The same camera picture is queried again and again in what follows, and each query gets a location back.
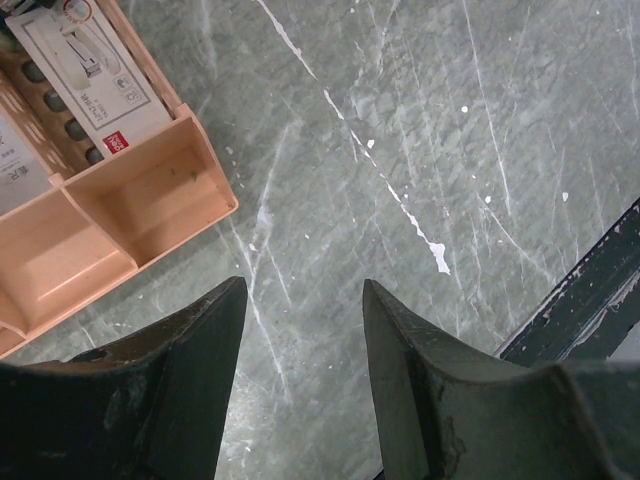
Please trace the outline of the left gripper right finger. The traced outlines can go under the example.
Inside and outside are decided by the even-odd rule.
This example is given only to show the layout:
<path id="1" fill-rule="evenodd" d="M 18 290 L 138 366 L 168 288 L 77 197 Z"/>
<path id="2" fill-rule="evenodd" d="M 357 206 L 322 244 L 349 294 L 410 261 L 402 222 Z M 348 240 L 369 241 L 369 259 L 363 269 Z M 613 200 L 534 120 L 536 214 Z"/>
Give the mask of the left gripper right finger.
<path id="1" fill-rule="evenodd" d="M 526 368 L 363 286 L 369 378 L 388 479 L 635 479 L 639 366 Z"/>

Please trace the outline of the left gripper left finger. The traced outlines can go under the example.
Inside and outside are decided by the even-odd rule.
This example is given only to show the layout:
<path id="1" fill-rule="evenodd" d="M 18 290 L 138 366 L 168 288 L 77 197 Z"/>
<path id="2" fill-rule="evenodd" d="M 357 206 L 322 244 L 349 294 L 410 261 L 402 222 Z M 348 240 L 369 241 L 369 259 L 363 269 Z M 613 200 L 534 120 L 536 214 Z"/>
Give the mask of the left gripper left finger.
<path id="1" fill-rule="evenodd" d="M 1 367 L 5 479 L 211 479 L 243 335 L 234 276 L 68 361 Z"/>

